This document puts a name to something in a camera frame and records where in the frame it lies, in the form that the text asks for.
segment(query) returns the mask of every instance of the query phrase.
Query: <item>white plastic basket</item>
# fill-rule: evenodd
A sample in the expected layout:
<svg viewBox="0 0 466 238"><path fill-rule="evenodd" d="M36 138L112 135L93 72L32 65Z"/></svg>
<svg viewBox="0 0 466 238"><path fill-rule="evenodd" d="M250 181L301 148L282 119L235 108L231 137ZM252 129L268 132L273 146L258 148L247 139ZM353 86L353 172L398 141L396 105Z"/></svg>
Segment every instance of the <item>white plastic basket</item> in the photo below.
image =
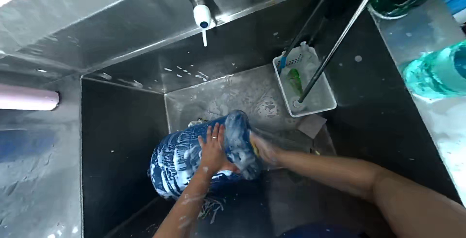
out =
<svg viewBox="0 0 466 238"><path fill-rule="evenodd" d="M283 99L285 100L290 115L296 118L335 109L335 97L330 89L325 74L320 76L302 104L296 106L294 104L299 99L299 95L293 90L293 87L287 79L287 74L292 68L297 69L304 90L319 66L319 58L316 54L316 50L309 47L306 42L302 42L299 47L290 51L286 66L279 75L277 67L280 66L280 59L282 56L274 58L273 64Z"/></svg>

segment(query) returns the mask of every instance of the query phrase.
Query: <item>blue container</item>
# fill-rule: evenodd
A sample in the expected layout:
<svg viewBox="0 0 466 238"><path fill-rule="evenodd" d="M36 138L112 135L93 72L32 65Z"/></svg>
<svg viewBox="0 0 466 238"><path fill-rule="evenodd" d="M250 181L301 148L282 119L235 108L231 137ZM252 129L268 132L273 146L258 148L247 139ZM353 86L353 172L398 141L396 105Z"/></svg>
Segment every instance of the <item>blue container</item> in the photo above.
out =
<svg viewBox="0 0 466 238"><path fill-rule="evenodd" d="M426 53L401 68L406 87L425 98L466 95L466 40Z"/></svg>
<svg viewBox="0 0 466 238"><path fill-rule="evenodd" d="M207 127L210 125L213 128L217 122L225 126L226 157L241 170L241 174L218 172L212 178L209 191L215 192L228 182L253 180L259 176L262 165L249 142L251 127L248 116L235 110L208 123L169 134L160 141L150 160L150 179L160 196L177 199L181 195L200 165L201 147L198 135L205 141Z"/></svg>

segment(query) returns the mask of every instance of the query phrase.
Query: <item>hand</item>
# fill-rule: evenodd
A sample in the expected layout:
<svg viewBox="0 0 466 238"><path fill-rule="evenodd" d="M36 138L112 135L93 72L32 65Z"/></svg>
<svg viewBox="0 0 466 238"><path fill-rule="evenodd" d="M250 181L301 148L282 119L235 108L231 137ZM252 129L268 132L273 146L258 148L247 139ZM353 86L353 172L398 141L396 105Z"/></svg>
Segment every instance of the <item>hand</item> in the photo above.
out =
<svg viewBox="0 0 466 238"><path fill-rule="evenodd" d="M257 147L261 159L266 163L278 165L278 156L282 152L282 149L262 139L253 132L249 133L249 140Z"/></svg>
<svg viewBox="0 0 466 238"><path fill-rule="evenodd" d="M201 164L198 170L203 170L205 173L212 175L222 170L240 173L238 167L226 159L225 151L222 148L225 126L219 126L217 122L212 132L211 129L212 126L207 127L207 142L202 140L202 136L198 136L202 148Z"/></svg>

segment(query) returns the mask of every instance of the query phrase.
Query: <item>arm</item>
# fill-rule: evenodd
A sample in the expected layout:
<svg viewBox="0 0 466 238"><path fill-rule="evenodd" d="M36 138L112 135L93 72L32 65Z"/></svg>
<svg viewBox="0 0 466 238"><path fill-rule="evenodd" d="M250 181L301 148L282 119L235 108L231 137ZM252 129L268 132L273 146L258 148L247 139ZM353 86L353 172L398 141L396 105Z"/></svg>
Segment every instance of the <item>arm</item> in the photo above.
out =
<svg viewBox="0 0 466 238"><path fill-rule="evenodd" d="M400 238L466 237L466 210L458 203L376 164L286 151L255 134L266 162L373 202Z"/></svg>
<svg viewBox="0 0 466 238"><path fill-rule="evenodd" d="M168 213L160 225L154 238L182 238L188 237L190 226L196 222L204 202L210 181L220 170L238 171L238 168L230 163L222 150L225 127L215 124L211 132L211 126L207 128L207 142L199 136L199 144L202 148L201 163L181 197Z"/></svg>

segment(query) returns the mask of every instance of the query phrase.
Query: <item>pink pipe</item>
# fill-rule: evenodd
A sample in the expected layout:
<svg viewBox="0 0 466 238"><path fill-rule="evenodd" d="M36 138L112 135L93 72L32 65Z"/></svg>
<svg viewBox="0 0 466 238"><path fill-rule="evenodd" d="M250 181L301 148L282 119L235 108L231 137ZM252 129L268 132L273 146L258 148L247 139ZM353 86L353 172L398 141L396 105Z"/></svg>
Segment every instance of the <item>pink pipe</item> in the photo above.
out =
<svg viewBox="0 0 466 238"><path fill-rule="evenodd" d="M59 100L57 92L0 84L0 109L50 111Z"/></svg>

